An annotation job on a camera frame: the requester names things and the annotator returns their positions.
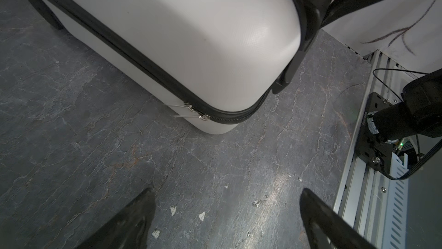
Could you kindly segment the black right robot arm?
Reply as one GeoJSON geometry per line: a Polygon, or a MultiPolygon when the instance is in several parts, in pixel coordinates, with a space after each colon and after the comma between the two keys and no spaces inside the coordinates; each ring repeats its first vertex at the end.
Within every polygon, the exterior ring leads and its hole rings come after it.
{"type": "Polygon", "coordinates": [[[402,90],[402,102],[367,117],[371,134],[384,142],[416,134],[442,136],[442,71],[413,80],[402,90]]]}

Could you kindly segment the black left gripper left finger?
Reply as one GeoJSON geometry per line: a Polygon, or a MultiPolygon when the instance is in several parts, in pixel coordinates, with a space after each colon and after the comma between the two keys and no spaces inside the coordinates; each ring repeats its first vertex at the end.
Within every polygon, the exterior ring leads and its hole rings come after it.
{"type": "Polygon", "coordinates": [[[145,249],[155,210],[155,193],[148,187],[77,247],[145,249]]]}

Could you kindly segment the silver zipper pull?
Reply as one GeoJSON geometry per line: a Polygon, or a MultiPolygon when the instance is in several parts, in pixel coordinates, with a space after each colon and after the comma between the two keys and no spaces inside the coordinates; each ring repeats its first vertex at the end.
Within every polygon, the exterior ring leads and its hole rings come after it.
{"type": "Polygon", "coordinates": [[[196,111],[193,109],[193,106],[190,103],[183,103],[182,105],[168,105],[168,107],[174,107],[174,108],[185,108],[193,113],[196,111]]]}
{"type": "Polygon", "coordinates": [[[176,117],[176,118],[197,118],[197,119],[202,120],[202,121],[209,121],[210,118],[211,118],[209,115],[206,115],[206,114],[203,114],[203,115],[201,115],[201,114],[197,114],[197,115],[175,115],[174,117],[176,117]]]}

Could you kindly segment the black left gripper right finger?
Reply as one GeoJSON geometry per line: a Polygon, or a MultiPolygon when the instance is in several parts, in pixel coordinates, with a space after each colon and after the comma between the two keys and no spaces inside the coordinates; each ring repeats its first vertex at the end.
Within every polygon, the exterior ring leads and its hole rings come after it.
{"type": "Polygon", "coordinates": [[[302,190],[299,206],[311,249],[375,249],[312,190],[302,190]]]}

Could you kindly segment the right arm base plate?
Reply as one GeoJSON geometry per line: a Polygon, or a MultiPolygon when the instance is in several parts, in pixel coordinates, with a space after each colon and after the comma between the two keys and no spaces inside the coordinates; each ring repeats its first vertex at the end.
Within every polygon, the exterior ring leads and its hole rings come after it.
{"type": "Polygon", "coordinates": [[[355,146],[355,155],[375,171],[390,174],[394,144],[386,143],[379,134],[374,133],[372,117],[375,113],[392,106],[378,93],[369,94],[363,113],[362,123],[355,146]]]}

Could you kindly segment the white hard-shell suitcase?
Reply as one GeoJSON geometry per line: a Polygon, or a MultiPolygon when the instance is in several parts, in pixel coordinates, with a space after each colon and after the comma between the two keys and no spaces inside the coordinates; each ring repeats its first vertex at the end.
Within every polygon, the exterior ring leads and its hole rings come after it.
{"type": "Polygon", "coordinates": [[[323,27],[383,0],[29,0],[199,130],[222,135],[293,79],[323,27]]]}

